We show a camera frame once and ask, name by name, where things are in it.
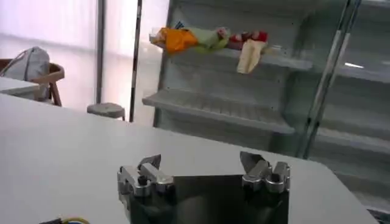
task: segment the backpack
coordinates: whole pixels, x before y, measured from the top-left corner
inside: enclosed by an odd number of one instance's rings
[[[49,74],[50,58],[48,53],[39,47],[32,47],[20,53],[3,70],[0,76],[11,79],[30,81]],[[49,87],[40,86],[40,99],[47,99]]]

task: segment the chair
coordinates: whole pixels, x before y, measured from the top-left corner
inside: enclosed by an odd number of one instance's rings
[[[0,59],[0,71],[7,66],[12,59]],[[54,105],[62,106],[59,89],[57,88],[57,81],[65,77],[65,72],[62,66],[50,63],[49,74],[28,80],[40,85],[49,85],[49,99],[53,100]]]

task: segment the black plate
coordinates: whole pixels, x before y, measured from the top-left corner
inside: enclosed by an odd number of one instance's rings
[[[242,175],[174,177],[168,195],[130,198],[133,224],[228,224],[288,222],[288,192],[253,194],[241,186]]]

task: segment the yellow wire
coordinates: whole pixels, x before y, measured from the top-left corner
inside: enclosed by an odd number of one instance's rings
[[[68,224],[69,222],[80,222],[83,224],[90,224],[88,221],[86,221],[85,219],[83,219],[81,217],[71,217],[71,218],[62,220],[63,224]]]

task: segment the white curtain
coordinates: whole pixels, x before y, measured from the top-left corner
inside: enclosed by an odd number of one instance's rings
[[[102,102],[121,105],[129,120],[137,0],[106,1]]]
[[[0,0],[0,57],[40,46],[65,69],[64,107],[85,111],[95,98],[97,0]]]
[[[142,98],[157,92],[161,68],[162,49],[150,44],[149,33],[153,28],[166,25],[169,0],[143,0],[140,52],[138,54],[138,77],[136,80],[136,97],[134,122],[152,126],[154,108],[142,104]]]

